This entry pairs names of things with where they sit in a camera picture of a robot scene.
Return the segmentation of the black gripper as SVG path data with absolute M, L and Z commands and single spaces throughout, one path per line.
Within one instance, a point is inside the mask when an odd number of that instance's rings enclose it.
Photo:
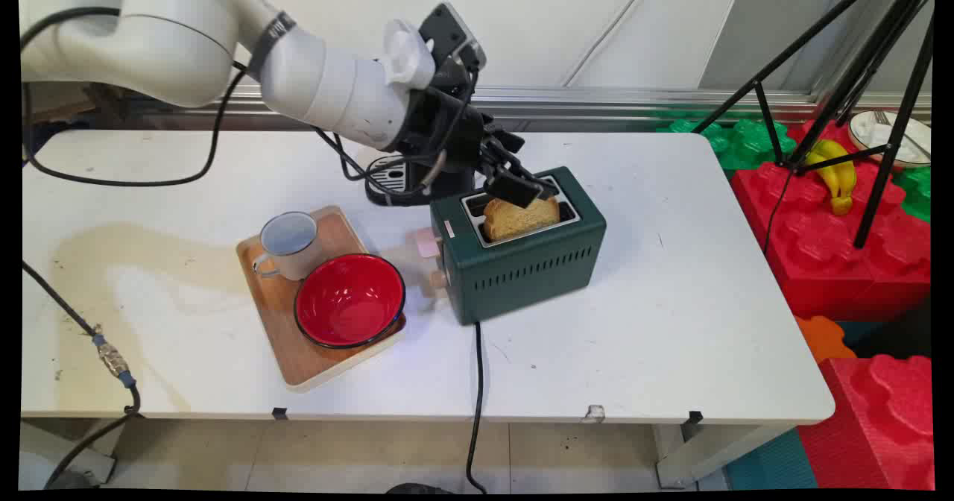
M 528 208 L 534 200 L 555 198 L 555 185 L 539 178 L 534 162 L 522 160 L 525 140 L 477 110 L 474 94 L 474 83 L 409 90 L 399 131 L 399 154 L 413 174 L 408 180 L 472 168 L 486 178 L 486 193 L 514 206 Z

